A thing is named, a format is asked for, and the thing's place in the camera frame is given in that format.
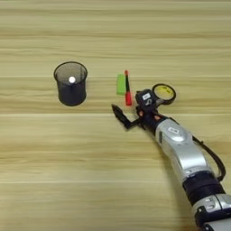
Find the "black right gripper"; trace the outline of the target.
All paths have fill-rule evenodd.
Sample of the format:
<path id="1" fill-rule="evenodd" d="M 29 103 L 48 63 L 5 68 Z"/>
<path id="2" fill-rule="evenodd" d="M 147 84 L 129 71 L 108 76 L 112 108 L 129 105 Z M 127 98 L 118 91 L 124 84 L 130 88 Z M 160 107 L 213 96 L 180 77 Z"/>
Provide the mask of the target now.
<path id="1" fill-rule="evenodd" d="M 155 99 L 155 106 L 160 106 L 163 103 L 163 99 Z M 158 125 L 167 119 L 167 116 L 161 115 L 158 110 L 153 107 L 144 109 L 137 106 L 136 113 L 140 119 L 136 119 L 134 121 L 130 121 L 119 106 L 112 104 L 112 109 L 115 117 L 124 125 L 126 129 L 131 129 L 132 127 L 140 124 L 143 129 L 149 130 L 152 134 L 155 134 Z"/>

